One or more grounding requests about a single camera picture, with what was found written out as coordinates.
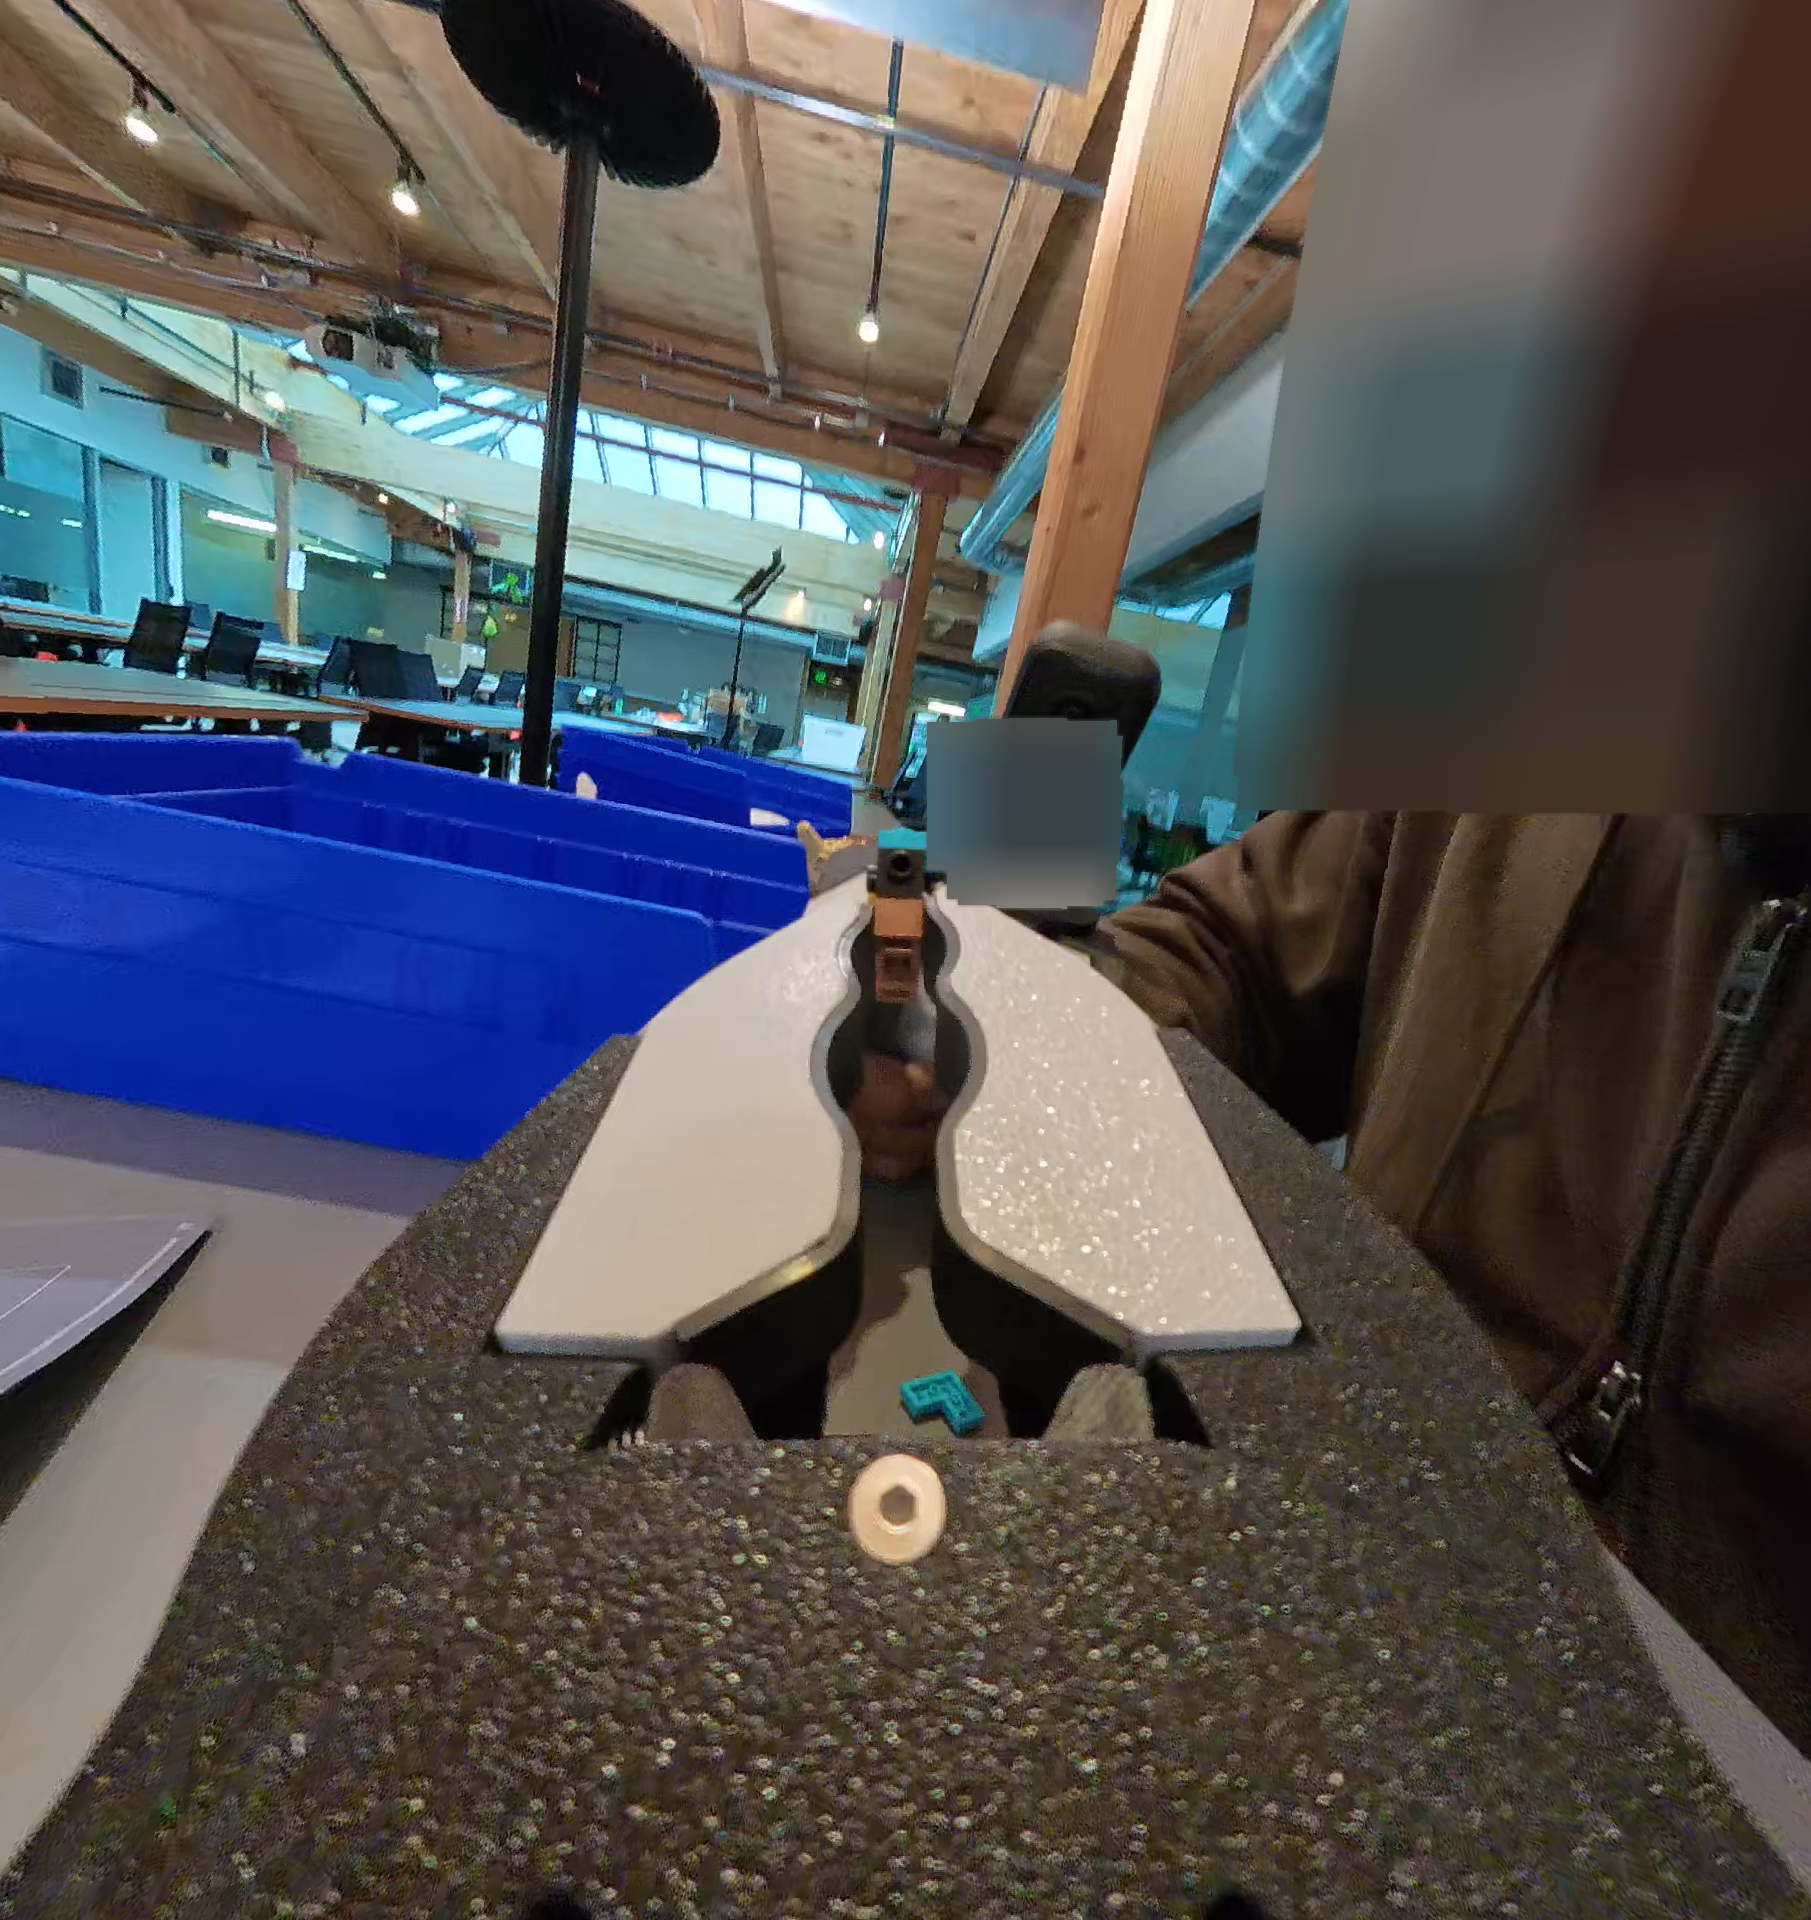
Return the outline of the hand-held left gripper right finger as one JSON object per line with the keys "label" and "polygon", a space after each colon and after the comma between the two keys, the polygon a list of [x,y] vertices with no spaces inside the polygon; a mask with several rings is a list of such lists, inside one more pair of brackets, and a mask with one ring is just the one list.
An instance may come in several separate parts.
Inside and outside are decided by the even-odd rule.
{"label": "hand-held left gripper right finger", "polygon": [[1147,1014],[1081,954],[934,898],[934,1295],[1013,1397],[1095,1363],[1292,1346],[1287,1285]]}

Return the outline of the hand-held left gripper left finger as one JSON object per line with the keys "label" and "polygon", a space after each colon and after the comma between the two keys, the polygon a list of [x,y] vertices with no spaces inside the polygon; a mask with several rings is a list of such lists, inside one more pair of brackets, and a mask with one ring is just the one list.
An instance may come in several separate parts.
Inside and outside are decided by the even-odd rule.
{"label": "hand-held left gripper left finger", "polygon": [[494,1321],[503,1352],[821,1386],[862,1308],[860,1152],[829,1069],[863,923],[851,876],[651,1018]]}

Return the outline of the yellow and black brick assembly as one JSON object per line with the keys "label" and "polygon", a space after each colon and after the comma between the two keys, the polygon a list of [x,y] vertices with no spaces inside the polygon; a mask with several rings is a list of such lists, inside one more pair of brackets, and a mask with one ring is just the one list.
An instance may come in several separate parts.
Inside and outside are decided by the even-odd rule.
{"label": "yellow and black brick assembly", "polygon": [[904,1014],[929,1004],[924,940],[929,900],[934,876],[930,868],[906,882],[889,882],[879,872],[879,847],[869,868],[869,963],[871,999]]}

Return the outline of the person's right forearm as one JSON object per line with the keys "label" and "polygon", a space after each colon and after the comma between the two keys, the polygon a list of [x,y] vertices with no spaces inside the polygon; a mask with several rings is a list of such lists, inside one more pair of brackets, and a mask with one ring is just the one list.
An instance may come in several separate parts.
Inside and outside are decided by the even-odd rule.
{"label": "person's right forearm", "polygon": [[1355,1125],[1391,812],[1276,812],[1099,924],[1110,976],[1304,1140]]}

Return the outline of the person's right hand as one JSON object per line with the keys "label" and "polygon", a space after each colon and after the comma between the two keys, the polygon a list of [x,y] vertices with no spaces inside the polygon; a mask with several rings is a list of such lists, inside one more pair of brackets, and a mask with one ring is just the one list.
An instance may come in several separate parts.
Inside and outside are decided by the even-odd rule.
{"label": "person's right hand", "polygon": [[869,1049],[847,1104],[863,1175],[886,1184],[924,1178],[937,1158],[944,1106],[930,1063]]}

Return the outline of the thin wooden column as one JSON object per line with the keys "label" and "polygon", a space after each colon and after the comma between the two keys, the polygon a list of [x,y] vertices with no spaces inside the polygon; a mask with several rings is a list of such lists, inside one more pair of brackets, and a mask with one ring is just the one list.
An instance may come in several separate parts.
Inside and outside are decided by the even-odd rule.
{"label": "thin wooden column", "polygon": [[907,727],[907,706],[917,671],[949,492],[938,486],[916,494],[907,555],[889,614],[890,624],[869,650],[863,691],[867,693],[869,733],[865,744],[865,784],[871,794],[890,786]]}

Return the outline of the blue storage bin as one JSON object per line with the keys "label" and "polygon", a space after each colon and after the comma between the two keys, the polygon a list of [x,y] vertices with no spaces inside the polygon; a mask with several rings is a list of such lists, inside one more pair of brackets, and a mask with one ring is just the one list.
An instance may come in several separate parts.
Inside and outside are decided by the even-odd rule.
{"label": "blue storage bin", "polygon": [[0,779],[685,909],[729,957],[809,906],[797,839],[285,737],[0,733]]}
{"label": "blue storage bin", "polygon": [[0,843],[0,1079],[476,1161],[718,963],[699,914],[423,875],[244,900]]}
{"label": "blue storage bin", "polygon": [[854,784],[774,757],[720,748],[682,748],[656,735],[566,729],[554,737],[558,784],[573,794],[577,772],[591,772],[601,801],[676,815],[709,825],[749,828],[749,808],[761,806],[811,823],[825,837],[854,831]]}

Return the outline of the person in brown jacket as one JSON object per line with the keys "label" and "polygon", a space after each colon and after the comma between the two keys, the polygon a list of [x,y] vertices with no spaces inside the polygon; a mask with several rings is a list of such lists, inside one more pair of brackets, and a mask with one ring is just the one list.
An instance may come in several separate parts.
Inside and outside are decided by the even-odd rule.
{"label": "person in brown jacket", "polygon": [[1349,1180],[1811,1763],[1811,815],[1394,815]]}

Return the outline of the brick instruction booklet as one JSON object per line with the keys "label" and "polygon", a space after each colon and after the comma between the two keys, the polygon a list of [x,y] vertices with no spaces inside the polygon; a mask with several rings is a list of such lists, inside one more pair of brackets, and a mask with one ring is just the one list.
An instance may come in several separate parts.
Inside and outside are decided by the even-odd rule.
{"label": "brick instruction booklet", "polygon": [[175,1276],[214,1225],[184,1213],[0,1227],[0,1400]]}

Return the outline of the row of black office chairs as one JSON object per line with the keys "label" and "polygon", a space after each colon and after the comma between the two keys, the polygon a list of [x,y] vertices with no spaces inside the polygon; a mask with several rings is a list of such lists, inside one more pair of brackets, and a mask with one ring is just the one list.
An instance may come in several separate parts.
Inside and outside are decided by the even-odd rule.
{"label": "row of black office chairs", "polygon": [[381,637],[290,641],[266,620],[145,602],[106,659],[135,671],[241,684],[300,700],[514,706],[504,681],[480,666],[442,679],[437,658]]}

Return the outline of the long wooden office table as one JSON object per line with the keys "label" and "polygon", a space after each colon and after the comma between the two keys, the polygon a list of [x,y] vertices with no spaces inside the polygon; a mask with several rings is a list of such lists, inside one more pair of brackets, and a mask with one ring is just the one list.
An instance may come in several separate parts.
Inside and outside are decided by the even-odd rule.
{"label": "long wooden office table", "polygon": [[211,717],[226,722],[357,725],[361,703],[310,701],[250,686],[117,666],[0,658],[0,715]]}

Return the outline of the silver air duct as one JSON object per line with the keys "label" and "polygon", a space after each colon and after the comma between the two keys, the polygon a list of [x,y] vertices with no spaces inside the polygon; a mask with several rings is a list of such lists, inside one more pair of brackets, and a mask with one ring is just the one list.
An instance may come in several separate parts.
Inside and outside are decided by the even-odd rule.
{"label": "silver air duct", "polygon": [[1304,5],[1232,109],[1190,303],[1225,273],[1318,156],[1347,15],[1347,3]]}

